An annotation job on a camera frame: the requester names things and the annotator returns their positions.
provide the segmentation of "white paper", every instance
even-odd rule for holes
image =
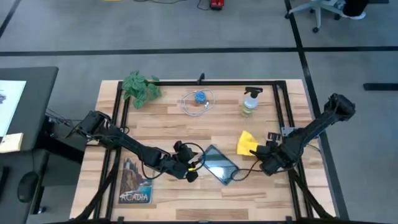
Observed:
[[[0,137],[7,134],[26,81],[0,80]]]

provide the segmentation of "book cover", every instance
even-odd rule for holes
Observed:
[[[126,158],[124,161],[119,203],[144,204],[151,202],[152,180],[143,178],[139,173],[140,163],[139,161],[134,162],[130,158]]]
[[[7,134],[26,81],[0,80],[0,137]]]

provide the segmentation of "office chair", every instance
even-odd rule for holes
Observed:
[[[317,26],[312,29],[313,33],[317,33],[319,31],[319,28],[321,27],[321,9],[326,9],[327,11],[331,11],[335,13],[335,20],[340,19],[340,15],[343,13],[343,11],[333,7],[339,0],[330,0],[330,1],[325,1],[325,0],[311,0],[308,3],[299,5],[291,10],[285,15],[286,19],[290,18],[290,15],[293,12],[299,12],[305,9],[311,9],[310,12],[314,13],[315,16],[317,17]]]

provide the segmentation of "floor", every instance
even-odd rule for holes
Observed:
[[[70,119],[94,108],[101,80],[136,69],[169,79],[201,72],[207,78],[301,78],[315,114],[332,93],[344,94],[357,113],[327,135],[349,217],[396,222],[397,93],[366,92],[362,84],[398,82],[398,2],[370,4],[363,21],[335,21],[323,12],[317,34],[307,11],[284,19],[288,0],[228,0],[220,12],[198,10],[197,2],[3,0],[0,67],[58,66],[49,108]],[[243,52],[228,52],[238,47]],[[62,183],[69,198],[74,181]]]

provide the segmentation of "blue ball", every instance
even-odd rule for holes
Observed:
[[[206,103],[206,94],[203,91],[196,92],[195,101],[201,104]]]

